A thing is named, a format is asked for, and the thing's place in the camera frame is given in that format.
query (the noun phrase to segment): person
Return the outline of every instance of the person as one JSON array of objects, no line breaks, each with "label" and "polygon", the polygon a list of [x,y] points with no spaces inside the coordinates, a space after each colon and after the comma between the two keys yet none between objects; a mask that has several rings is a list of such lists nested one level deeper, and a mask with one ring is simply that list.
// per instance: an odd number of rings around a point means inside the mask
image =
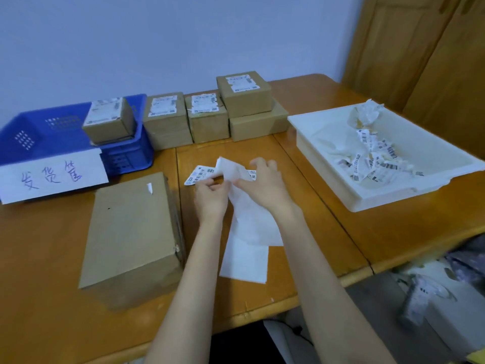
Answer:
[{"label": "person", "polygon": [[238,179],[233,184],[228,181],[214,184],[207,179],[196,184],[200,227],[145,364],[209,362],[219,246],[230,186],[245,191],[274,217],[320,361],[395,363],[333,273],[306,225],[302,210],[288,194],[276,162],[256,158],[251,165],[256,165],[255,181]]}]

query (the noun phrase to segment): plastic bin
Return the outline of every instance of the plastic bin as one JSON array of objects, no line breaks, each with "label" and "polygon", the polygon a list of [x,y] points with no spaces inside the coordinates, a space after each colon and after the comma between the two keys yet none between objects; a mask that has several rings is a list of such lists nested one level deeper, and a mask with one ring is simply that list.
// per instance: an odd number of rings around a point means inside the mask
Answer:
[{"label": "plastic bin", "polygon": [[415,176],[384,185],[366,178],[353,181],[315,140],[314,133],[328,126],[344,127],[357,105],[326,109],[288,117],[297,130],[296,145],[351,212],[358,212],[440,189],[453,177],[485,170],[485,162],[453,146],[409,120],[384,109],[373,129],[393,143],[396,154],[414,165],[425,176]]},{"label": "plastic bin", "polygon": [[[133,139],[99,146],[108,176],[153,164],[153,148],[143,128],[146,95],[126,97],[136,122]],[[82,130],[90,102],[22,112],[0,131],[0,166],[93,148]]]}]

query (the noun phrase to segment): wall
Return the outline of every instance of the wall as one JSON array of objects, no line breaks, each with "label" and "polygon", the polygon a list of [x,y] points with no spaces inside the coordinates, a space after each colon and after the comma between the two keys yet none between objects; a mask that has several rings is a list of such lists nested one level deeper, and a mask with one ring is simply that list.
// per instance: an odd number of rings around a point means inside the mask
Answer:
[{"label": "wall", "polygon": [[0,126],[14,114],[215,77],[339,81],[362,0],[1,0]]}]

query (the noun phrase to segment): large cardboard box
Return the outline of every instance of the large cardboard box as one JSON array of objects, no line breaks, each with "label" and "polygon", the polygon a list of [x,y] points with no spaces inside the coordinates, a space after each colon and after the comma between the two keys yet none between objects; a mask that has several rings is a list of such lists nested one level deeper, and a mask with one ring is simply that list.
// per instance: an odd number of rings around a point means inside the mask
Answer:
[{"label": "large cardboard box", "polygon": [[182,92],[148,97],[143,126],[154,150],[192,144]]},{"label": "large cardboard box", "polygon": [[227,110],[217,93],[185,97],[194,143],[229,138]]},{"label": "large cardboard box", "polygon": [[162,172],[96,191],[79,288],[123,309],[177,287],[185,264],[178,211]]},{"label": "large cardboard box", "polygon": [[229,119],[232,139],[237,142],[264,135],[280,133],[288,129],[288,111],[273,99],[269,112]]},{"label": "large cardboard box", "polygon": [[133,137],[136,122],[124,97],[101,99],[91,103],[82,129],[95,145]]},{"label": "large cardboard box", "polygon": [[217,77],[229,118],[271,111],[271,86],[256,71]]}]

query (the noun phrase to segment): blue basket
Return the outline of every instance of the blue basket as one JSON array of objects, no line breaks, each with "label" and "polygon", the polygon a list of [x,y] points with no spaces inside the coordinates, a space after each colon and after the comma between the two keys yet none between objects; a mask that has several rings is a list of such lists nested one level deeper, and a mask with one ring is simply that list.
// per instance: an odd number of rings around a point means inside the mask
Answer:
[{"label": "blue basket", "polygon": [[[136,122],[133,139],[99,146],[108,176],[153,164],[153,148],[143,127],[146,95],[125,97]],[[22,112],[0,131],[0,166],[94,148],[82,130],[90,102]]]}]

